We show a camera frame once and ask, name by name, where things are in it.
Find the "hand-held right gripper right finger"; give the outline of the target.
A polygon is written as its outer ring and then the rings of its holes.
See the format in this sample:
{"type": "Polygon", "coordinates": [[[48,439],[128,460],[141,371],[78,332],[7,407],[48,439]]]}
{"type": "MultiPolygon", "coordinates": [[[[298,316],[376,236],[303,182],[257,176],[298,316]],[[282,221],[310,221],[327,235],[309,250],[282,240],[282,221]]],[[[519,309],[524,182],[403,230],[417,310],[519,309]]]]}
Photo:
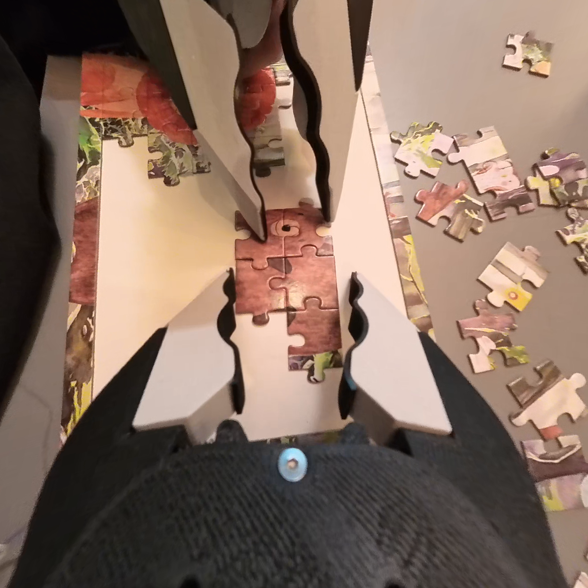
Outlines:
{"type": "Polygon", "coordinates": [[[421,341],[421,333],[366,277],[350,277],[349,334],[339,384],[342,420],[369,437],[398,429],[449,436],[452,425],[421,341]]]}

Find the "assembled lion puzzle section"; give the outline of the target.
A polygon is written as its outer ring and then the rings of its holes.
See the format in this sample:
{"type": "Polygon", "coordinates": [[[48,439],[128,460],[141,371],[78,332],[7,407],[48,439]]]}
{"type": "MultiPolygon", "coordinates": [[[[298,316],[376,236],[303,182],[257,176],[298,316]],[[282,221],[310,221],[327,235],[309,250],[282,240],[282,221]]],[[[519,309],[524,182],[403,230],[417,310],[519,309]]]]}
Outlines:
{"type": "MultiPolygon", "coordinates": [[[[280,122],[279,110],[291,107],[277,99],[277,88],[290,85],[284,59],[246,78],[243,126],[251,133],[266,121],[280,122]]],[[[148,179],[175,187],[183,177],[209,173],[210,162],[188,128],[160,77],[136,58],[90,54],[82,59],[78,179],[98,179],[103,141],[130,148],[146,137],[148,179]]]]}

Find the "person in black jacket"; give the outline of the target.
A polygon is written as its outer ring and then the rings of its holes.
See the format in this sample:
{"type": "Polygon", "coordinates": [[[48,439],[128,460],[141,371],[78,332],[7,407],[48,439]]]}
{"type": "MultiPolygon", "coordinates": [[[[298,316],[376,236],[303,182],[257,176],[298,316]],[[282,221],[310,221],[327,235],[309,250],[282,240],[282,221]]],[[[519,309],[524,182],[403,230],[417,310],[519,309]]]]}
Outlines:
{"type": "Polygon", "coordinates": [[[40,129],[48,55],[131,47],[118,1],[1,1],[1,411],[38,327],[58,232],[40,129]]]}

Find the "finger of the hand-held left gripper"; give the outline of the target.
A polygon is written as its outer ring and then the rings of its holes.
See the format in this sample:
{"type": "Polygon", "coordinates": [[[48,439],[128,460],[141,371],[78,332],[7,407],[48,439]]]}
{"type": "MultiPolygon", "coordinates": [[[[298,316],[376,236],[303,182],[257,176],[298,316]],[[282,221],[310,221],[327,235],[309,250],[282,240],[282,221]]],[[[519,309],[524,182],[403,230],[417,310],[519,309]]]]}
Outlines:
{"type": "Polygon", "coordinates": [[[195,119],[194,135],[246,223],[264,242],[267,224],[253,177],[254,150],[235,109],[240,65],[235,30],[205,1],[160,5],[195,119]]]}
{"type": "Polygon", "coordinates": [[[295,122],[314,154],[320,207],[331,224],[364,75],[364,3],[286,1],[281,42],[295,80],[295,122]]]}

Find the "joined bear face puzzle pieces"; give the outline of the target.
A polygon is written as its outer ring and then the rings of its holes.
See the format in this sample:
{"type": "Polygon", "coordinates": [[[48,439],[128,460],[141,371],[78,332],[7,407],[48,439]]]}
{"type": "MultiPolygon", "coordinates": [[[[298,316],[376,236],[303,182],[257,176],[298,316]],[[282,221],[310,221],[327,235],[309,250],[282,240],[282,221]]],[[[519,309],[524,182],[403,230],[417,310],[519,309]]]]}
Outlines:
{"type": "Polygon", "coordinates": [[[250,262],[254,270],[276,266],[279,258],[302,256],[302,249],[312,246],[317,256],[332,256],[332,237],[322,236],[325,227],[322,213],[310,203],[300,202],[297,208],[266,211],[268,237],[262,242],[249,227],[239,211],[235,212],[236,231],[248,231],[246,239],[235,240],[235,260],[250,262]]]}

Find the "person's left hand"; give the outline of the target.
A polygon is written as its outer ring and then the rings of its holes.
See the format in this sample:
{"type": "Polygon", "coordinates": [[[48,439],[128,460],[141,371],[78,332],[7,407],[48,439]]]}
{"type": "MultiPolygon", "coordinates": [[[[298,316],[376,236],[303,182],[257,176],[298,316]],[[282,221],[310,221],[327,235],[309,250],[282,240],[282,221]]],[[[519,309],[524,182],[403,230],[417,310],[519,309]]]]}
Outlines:
{"type": "Polygon", "coordinates": [[[280,18],[286,1],[272,1],[268,25],[261,40],[252,48],[242,51],[241,77],[251,77],[259,70],[278,62],[282,55],[280,18]]]}

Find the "assembled grey puzzle section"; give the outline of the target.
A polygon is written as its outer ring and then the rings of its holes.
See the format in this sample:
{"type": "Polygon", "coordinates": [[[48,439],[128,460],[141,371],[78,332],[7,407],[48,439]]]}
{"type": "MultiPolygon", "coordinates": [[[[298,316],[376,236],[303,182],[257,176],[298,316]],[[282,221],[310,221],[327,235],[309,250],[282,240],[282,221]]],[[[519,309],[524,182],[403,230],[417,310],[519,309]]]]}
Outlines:
{"type": "Polygon", "coordinates": [[[285,166],[285,153],[282,145],[280,122],[266,121],[251,133],[254,146],[254,174],[257,178],[267,178],[274,168],[285,166]]]}

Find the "scattered loose puzzle pieces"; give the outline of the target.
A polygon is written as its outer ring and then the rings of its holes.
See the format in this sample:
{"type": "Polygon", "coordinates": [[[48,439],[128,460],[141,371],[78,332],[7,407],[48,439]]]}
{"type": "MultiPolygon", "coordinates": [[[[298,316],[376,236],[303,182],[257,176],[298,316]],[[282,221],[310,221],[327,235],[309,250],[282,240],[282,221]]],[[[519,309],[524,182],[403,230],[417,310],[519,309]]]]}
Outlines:
{"type": "Polygon", "coordinates": [[[501,67],[501,27],[440,22],[374,33],[391,131],[437,122],[450,148],[436,179],[401,176],[437,342],[490,403],[536,481],[563,572],[587,573],[587,276],[574,243],[587,213],[538,204],[525,178],[549,146],[586,153],[562,77],[501,67]]]}

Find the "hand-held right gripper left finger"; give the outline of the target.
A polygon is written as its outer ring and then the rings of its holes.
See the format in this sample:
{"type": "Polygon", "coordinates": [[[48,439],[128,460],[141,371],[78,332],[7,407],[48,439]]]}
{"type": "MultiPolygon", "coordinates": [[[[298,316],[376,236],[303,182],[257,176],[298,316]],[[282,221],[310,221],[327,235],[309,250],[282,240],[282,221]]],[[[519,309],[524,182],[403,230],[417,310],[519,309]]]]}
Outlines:
{"type": "Polygon", "coordinates": [[[167,325],[134,417],[137,431],[181,426],[214,435],[241,414],[245,386],[236,329],[233,269],[222,272],[167,325]]]}

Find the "printed frame puzzle tray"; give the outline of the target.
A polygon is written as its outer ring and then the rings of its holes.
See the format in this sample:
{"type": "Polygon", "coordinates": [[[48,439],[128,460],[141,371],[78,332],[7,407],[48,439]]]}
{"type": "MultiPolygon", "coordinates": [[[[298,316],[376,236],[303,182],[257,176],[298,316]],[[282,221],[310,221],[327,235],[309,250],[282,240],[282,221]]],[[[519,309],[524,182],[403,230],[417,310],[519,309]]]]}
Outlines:
{"type": "MultiPolygon", "coordinates": [[[[277,99],[290,104],[290,85],[277,99]]],[[[311,150],[298,134],[291,107],[279,110],[285,166],[257,178],[271,195],[269,209],[317,208],[311,192],[311,150]]],[[[366,270],[398,302],[420,330],[434,336],[408,217],[401,212],[398,171],[372,58],[367,57],[357,102],[343,216],[334,230],[337,285],[343,293],[351,272],[366,270]]],[[[130,148],[103,141],[98,179],[78,179],[70,266],[70,315],[64,368],[62,442],[92,400],[151,333],[171,320],[214,277],[235,263],[237,209],[216,171],[183,177],[175,187],[148,179],[146,137],[130,148]]],[[[246,384],[242,420],[255,440],[314,434],[341,427],[335,376],[307,381],[288,369],[286,311],[265,326],[239,315],[239,346],[246,384]]]]}

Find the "brown and green puzzle piece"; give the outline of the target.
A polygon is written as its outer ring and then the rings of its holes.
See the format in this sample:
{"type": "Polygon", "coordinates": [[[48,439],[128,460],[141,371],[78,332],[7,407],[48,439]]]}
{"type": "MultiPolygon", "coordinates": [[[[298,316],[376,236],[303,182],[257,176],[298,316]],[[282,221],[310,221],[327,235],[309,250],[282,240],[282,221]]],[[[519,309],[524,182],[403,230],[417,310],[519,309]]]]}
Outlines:
{"type": "Polygon", "coordinates": [[[307,381],[319,384],[324,381],[326,370],[342,367],[339,309],[322,308],[319,298],[307,298],[301,310],[287,307],[286,319],[288,334],[304,339],[302,344],[289,345],[290,371],[306,371],[307,381]]]}

